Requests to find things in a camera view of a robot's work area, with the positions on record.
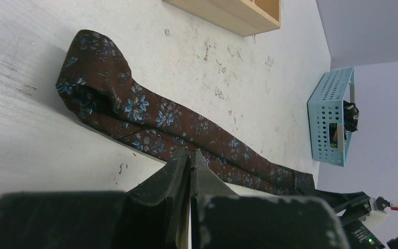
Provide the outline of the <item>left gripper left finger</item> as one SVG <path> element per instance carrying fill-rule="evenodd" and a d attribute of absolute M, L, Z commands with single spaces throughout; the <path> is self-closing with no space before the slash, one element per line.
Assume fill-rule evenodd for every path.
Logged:
<path fill-rule="evenodd" d="M 187 248 L 189 154 L 130 191 L 0 196 L 0 248 Z"/>

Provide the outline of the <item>blue plastic basket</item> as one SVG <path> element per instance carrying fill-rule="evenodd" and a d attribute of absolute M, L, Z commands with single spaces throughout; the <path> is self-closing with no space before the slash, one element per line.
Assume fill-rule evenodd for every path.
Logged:
<path fill-rule="evenodd" d="M 354 68 L 323 74 L 307 102 L 312 158 L 346 165 L 352 133 L 344 128 L 344 101 L 355 102 Z"/>

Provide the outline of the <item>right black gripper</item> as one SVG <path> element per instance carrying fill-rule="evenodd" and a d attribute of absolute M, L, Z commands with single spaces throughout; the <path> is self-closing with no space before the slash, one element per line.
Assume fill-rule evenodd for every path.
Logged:
<path fill-rule="evenodd" d="M 312 196 L 323 199 L 336 213 L 347 211 L 370 211 L 370 197 L 364 192 L 336 193 L 317 190 L 309 187 L 299 187 L 296 193 L 302 196 Z M 398 237 L 389 240 L 386 245 L 376 236 L 356 220 L 344 226 L 350 248 L 398 248 Z"/>

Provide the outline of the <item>wooden compartment tray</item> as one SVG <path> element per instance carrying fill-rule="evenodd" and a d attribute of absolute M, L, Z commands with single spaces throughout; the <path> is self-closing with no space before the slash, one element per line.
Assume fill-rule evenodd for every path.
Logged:
<path fill-rule="evenodd" d="M 166 3 L 241 37 L 281 28 L 279 0 L 167 0 Z"/>

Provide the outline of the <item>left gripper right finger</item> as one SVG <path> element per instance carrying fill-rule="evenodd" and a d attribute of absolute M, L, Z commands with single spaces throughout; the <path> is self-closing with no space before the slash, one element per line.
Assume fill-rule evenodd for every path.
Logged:
<path fill-rule="evenodd" d="M 240 196 L 191 157 L 193 248 L 349 248 L 339 218 L 314 197 Z"/>

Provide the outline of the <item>colourful ties pile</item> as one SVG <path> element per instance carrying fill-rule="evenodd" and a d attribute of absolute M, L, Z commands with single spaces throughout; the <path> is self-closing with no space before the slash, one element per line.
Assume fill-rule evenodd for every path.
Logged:
<path fill-rule="evenodd" d="M 348 134 L 358 131 L 359 109 L 355 103 L 343 101 L 343 130 L 344 141 L 347 140 Z M 338 128 L 337 123 L 329 124 L 330 145 L 333 148 L 338 147 Z"/>

